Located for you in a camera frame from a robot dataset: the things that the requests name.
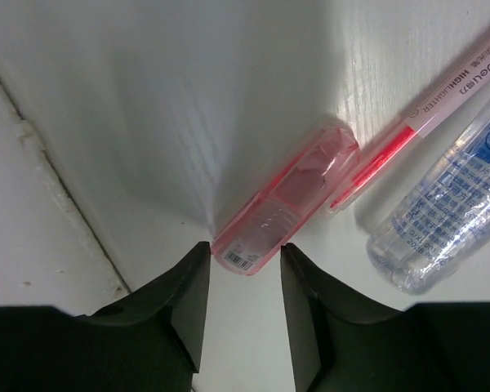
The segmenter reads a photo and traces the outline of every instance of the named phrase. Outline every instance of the bottle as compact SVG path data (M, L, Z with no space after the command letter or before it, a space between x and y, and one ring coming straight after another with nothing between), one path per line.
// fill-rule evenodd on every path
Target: bottle
M490 101L367 242L377 270L422 294L490 240Z
M218 234L212 254L226 269L255 274L330 197L359 160L351 130L325 127Z

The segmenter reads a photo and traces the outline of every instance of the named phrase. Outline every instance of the white table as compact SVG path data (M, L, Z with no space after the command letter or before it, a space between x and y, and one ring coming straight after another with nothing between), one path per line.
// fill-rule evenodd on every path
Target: white table
M365 145L489 26L490 0L2 0L0 72L137 288L209 239L220 208L243 204L321 114ZM364 250L489 96L490 86L379 189L294 242L387 305L490 300L490 244L422 297L385 283ZM277 261L250 278L214 264L194 386L294 389Z

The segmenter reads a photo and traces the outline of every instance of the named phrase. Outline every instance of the pink lead case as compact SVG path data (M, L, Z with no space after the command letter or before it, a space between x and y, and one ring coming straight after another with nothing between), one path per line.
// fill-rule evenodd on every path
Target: pink lead case
M352 131L324 128L216 236L212 254L236 274L255 274L330 197L358 160Z

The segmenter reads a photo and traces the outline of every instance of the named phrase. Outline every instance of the white label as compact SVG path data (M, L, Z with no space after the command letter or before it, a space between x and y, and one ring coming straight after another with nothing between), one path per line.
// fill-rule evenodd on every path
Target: white label
M425 137L490 80L490 40L482 45L439 89L405 120Z
M263 257L260 253L255 253L244 247L239 241L233 241L222 253L223 260L227 261L234 268L248 271L254 264Z

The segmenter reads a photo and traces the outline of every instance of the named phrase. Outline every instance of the crack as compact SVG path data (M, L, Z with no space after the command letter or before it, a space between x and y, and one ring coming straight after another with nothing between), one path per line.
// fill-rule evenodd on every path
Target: crack
M62 212L69 218L72 226L78 230L78 237L80 238L82 244L94 252L94 246L91 243L96 243L98 250L102 253L102 256L109 262L111 268L116 275L119 284L114 289L114 299L119 299L119 295L123 290L127 291L128 294L132 292L129 288L127 282L120 274L118 267L113 263L112 259L109 257L109 253L101 243L100 239L96 235L94 229L92 228L90 222L87 220L82 209L76 203L73 198L73 194L70 192L69 187L65 183L62 177L60 177L58 171L56 170L56 165L51 160L51 156L47 152L43 138L40 132L33 126L33 122L30 122L22 113L19 104L15 100L11 91L7 88L6 83L0 76L0 94L4 99L4 103L9 105L11 112L18 119L19 131L16 135L18 141L24 148L30 148L34 150L34 154L38 160L38 170L44 174L44 183L46 184L51 196L55 200L56 205L62 210ZM80 225L84 225L85 228L79 229Z

